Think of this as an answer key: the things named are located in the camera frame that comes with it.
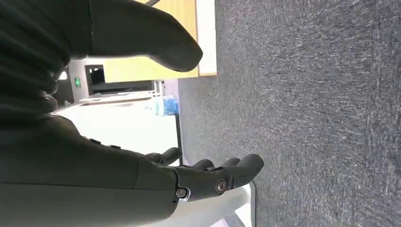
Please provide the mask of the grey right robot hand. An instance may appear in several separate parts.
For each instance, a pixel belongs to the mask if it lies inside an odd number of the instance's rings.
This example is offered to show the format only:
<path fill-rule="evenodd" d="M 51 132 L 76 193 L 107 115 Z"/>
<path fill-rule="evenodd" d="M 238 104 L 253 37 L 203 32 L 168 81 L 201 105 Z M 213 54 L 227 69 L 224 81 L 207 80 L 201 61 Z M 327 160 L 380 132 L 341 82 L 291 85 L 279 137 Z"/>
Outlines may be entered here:
<path fill-rule="evenodd" d="M 1 1 L 1 226 L 139 226 L 169 218 L 180 199 L 251 182 L 264 166 L 257 154 L 175 167 L 178 148 L 143 155 L 106 146 L 53 114 L 71 60 L 146 56 L 188 72 L 202 55 L 173 16 L 134 0 Z"/>

